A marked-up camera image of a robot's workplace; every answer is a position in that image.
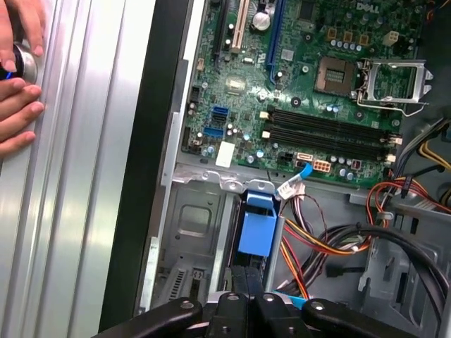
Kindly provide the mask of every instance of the motherboard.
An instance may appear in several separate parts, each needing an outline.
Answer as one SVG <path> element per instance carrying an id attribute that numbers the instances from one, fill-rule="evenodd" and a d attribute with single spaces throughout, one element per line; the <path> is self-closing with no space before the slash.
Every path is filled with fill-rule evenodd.
<path id="1" fill-rule="evenodd" d="M 402 143 L 393 98 L 416 76 L 387 61 L 414 60 L 423 21 L 423 0 L 210 0 L 182 151 L 374 186 Z"/>

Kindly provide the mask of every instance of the ram slot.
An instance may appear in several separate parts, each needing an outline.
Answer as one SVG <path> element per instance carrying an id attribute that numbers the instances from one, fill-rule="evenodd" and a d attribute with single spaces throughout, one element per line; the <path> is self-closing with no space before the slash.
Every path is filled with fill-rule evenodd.
<path id="1" fill-rule="evenodd" d="M 245 35 L 247 11 L 249 10 L 250 0 L 241 0 L 240 8 L 238 9 L 237 23 L 235 25 L 235 34 L 233 35 L 232 53 L 239 53 L 242 46 L 242 38 Z"/>
<path id="2" fill-rule="evenodd" d="M 382 142 L 382 140 L 387 139 L 385 130 L 329 120 L 327 118 L 317 118 L 280 109 L 273 109 L 271 118 L 275 125 L 293 127 L 299 130 L 327 132 L 337 137 L 351 137 L 372 142 Z"/>
<path id="3" fill-rule="evenodd" d="M 273 19 L 273 30 L 271 32 L 271 39 L 269 40 L 269 49 L 266 55 L 266 67 L 273 73 L 276 65 L 276 52 L 279 41 L 280 31 L 282 30 L 283 14 L 285 12 L 286 0 L 278 0 Z"/>
<path id="4" fill-rule="evenodd" d="M 337 156 L 350 156 L 359 160 L 380 161 L 388 154 L 388 150 L 377 146 L 368 146 L 365 144 L 356 144 L 355 142 L 346 142 L 336 139 L 329 139 L 303 132 L 296 132 L 281 127 L 271 127 L 269 139 L 271 142 L 281 144 L 292 144 L 301 147 L 311 147 L 329 151 Z"/>
<path id="5" fill-rule="evenodd" d="M 215 66 L 218 66 L 219 55 L 221 54 L 221 45 L 224 36 L 224 30 L 226 29 L 226 19 L 230 0 L 222 0 L 221 8 L 219 9 L 219 17 L 216 23 L 216 31 L 214 33 L 213 40 L 213 58 L 215 60 Z"/>

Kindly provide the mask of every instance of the green circuit board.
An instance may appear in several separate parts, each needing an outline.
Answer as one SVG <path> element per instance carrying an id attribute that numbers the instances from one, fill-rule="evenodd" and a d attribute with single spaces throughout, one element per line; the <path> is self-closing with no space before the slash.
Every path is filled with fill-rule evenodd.
<path id="1" fill-rule="evenodd" d="M 359 107 L 349 96 L 338 96 L 315 90 L 319 67 L 324 57 L 357 64 L 370 59 L 413 59 L 415 41 L 421 34 L 423 9 L 417 0 L 285 0 L 280 35 L 276 44 L 274 72 L 283 76 L 271 81 L 266 64 L 272 39 L 274 11 L 277 1 L 268 2 L 266 12 L 271 26 L 264 32 L 250 28 L 257 13 L 258 1 L 251 0 L 247 11 L 246 29 L 239 53 L 225 46 L 228 36 L 221 37 L 221 52 L 213 57 L 215 32 L 221 17 L 221 7 L 211 6 L 205 13 L 202 35 L 199 38 L 193 88 L 198 96 L 195 107 L 186 114 L 182 150 L 214 161 L 222 141 L 235 145 L 232 165 L 245 165 L 268 170 L 270 173 L 298 173 L 296 154 L 311 154 L 315 160 L 341 159 L 334 151 L 316 149 L 302 144 L 272 142 L 262 138 L 266 122 L 261 112 L 272 105 L 283 111 L 316 116 L 363 125 L 397 133 L 402 114 Z M 226 26 L 237 22 L 240 0 L 230 0 Z M 383 43 L 390 32 L 399 33 L 393 46 Z M 354 74 L 353 86 L 358 78 Z M 381 68 L 376 82 L 376 96 L 406 97 L 412 85 L 412 70 Z M 217 123 L 212 119 L 213 107 L 228 109 L 227 119 Z M 223 130 L 212 137 L 205 127 Z M 280 161 L 281 154 L 294 154 L 293 161 Z M 314 171 L 313 178 L 372 187 L 383 179 L 387 164 L 383 159 L 359 161 L 358 168 L 333 161 L 329 173 Z"/>

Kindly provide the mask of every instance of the chip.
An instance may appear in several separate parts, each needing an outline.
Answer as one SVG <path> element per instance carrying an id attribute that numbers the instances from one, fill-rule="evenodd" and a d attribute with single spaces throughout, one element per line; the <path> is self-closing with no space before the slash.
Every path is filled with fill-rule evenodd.
<path id="1" fill-rule="evenodd" d="M 353 63 L 324 56 L 319 63 L 315 90 L 338 96 L 348 96 L 352 91 L 354 71 Z"/>
<path id="2" fill-rule="evenodd" d="M 303 21 L 311 22 L 315 10 L 315 2 L 313 0 L 303 0 L 299 8 L 298 18 Z"/>

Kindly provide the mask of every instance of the hand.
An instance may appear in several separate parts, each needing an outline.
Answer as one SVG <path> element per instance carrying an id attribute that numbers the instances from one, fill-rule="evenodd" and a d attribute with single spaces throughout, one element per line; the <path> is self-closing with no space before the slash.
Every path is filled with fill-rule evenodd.
<path id="1" fill-rule="evenodd" d="M 17 10 L 27 40 L 36 56 L 44 53 L 42 48 L 45 13 L 40 0 L 0 0 L 0 62 L 8 72 L 16 72 L 16 58 L 13 53 L 13 30 L 6 4 Z"/>
<path id="2" fill-rule="evenodd" d="M 27 86 L 20 78 L 0 81 L 0 158 L 32 143 L 34 132 L 17 134 L 44 111 L 37 102 L 38 86 Z"/>

